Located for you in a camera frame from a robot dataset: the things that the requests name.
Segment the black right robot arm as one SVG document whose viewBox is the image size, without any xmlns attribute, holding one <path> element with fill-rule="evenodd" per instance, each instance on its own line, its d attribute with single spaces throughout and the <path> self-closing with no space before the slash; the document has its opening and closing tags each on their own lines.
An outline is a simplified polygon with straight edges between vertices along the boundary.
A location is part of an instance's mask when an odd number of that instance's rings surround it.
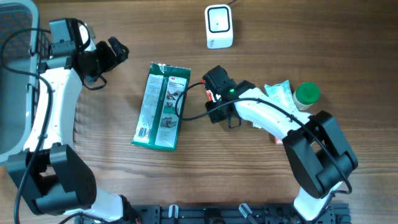
<svg viewBox="0 0 398 224">
<path fill-rule="evenodd" d="M 349 175 L 358 167 L 348 140 L 335 118 L 326 111 L 315 115 L 295 111 L 271 100 L 254 84 L 234 80 L 205 81 L 213 95 L 206 103 L 212 123 L 232 116 L 258 124 L 282 140 L 300 191 L 293 202 L 296 214 L 305 222 L 315 222 L 330 200 L 352 192 Z"/>
</svg>

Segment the mint green wipes pack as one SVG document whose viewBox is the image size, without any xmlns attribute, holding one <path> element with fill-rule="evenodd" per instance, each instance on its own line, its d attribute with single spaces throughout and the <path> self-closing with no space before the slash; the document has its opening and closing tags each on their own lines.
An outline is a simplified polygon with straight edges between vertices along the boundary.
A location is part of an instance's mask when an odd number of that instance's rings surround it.
<svg viewBox="0 0 398 224">
<path fill-rule="evenodd" d="M 272 99 L 272 100 L 274 100 L 292 110 L 295 110 L 295 111 L 298 110 L 297 106 L 294 103 L 294 100 L 292 97 L 292 92 L 290 89 L 290 83 L 288 80 L 286 80 L 282 83 L 272 85 L 272 86 L 264 85 L 264 89 L 266 91 L 266 95 L 270 99 Z"/>
</svg>

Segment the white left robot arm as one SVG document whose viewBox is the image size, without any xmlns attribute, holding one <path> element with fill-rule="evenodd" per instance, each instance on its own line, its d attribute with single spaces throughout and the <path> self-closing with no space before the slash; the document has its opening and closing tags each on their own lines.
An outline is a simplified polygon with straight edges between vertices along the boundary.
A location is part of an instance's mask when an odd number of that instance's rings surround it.
<svg viewBox="0 0 398 224">
<path fill-rule="evenodd" d="M 39 63 L 40 96 L 34 125 L 24 150 L 9 156 L 7 171 L 36 215 L 85 217 L 102 223 L 140 223 L 123 195 L 96 185 L 92 170 L 73 149 L 73 123 L 86 79 L 101 78 L 128 58 L 115 37 L 85 46 L 70 40 L 50 46 Z"/>
</svg>

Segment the green 3M gloves pack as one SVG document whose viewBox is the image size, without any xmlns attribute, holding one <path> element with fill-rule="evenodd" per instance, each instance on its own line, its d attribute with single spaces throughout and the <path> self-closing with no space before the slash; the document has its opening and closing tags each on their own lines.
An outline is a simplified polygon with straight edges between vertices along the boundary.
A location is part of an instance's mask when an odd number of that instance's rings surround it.
<svg viewBox="0 0 398 224">
<path fill-rule="evenodd" d="M 142 106 L 131 144 L 149 149 L 176 150 L 184 97 L 191 70 L 151 63 Z"/>
</svg>

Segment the green Axe Brand box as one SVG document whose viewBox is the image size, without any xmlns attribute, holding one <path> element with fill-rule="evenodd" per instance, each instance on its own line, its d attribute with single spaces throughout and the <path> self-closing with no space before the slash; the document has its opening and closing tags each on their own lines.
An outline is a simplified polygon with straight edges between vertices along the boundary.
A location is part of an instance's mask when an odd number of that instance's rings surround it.
<svg viewBox="0 0 398 224">
<path fill-rule="evenodd" d="M 262 127 L 256 123 L 252 123 L 252 126 L 257 129 L 262 129 Z"/>
</svg>

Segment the green lid jar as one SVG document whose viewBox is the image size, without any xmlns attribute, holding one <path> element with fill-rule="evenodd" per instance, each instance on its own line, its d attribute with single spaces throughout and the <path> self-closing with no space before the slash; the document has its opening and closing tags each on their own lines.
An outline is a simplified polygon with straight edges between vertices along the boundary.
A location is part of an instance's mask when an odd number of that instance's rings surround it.
<svg viewBox="0 0 398 224">
<path fill-rule="evenodd" d="M 307 110 L 316 103 L 321 95 L 319 87 L 312 82 L 302 83 L 293 93 L 293 101 L 298 110 Z"/>
</svg>

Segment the red Nescafe sachet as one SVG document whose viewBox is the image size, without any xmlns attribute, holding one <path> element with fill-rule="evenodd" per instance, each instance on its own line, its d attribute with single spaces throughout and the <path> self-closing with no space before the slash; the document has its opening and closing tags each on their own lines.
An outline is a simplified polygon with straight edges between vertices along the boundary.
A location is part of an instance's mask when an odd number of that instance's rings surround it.
<svg viewBox="0 0 398 224">
<path fill-rule="evenodd" d="M 201 79 L 201 81 L 203 82 L 203 87 L 205 89 L 206 95 L 208 97 L 209 101 L 215 102 L 215 98 L 213 96 L 213 92 L 206 86 L 204 79 Z"/>
</svg>

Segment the orange Kleenex tissue pack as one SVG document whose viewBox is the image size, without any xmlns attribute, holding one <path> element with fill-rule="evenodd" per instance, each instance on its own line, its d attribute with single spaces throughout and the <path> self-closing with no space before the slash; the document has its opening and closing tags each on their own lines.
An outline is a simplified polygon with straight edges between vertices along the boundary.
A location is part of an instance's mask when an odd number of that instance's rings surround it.
<svg viewBox="0 0 398 224">
<path fill-rule="evenodd" d="M 278 139 L 277 137 L 274 138 L 274 142 L 275 142 L 276 145 L 282 145 L 283 144 L 283 142 L 280 139 Z"/>
</svg>

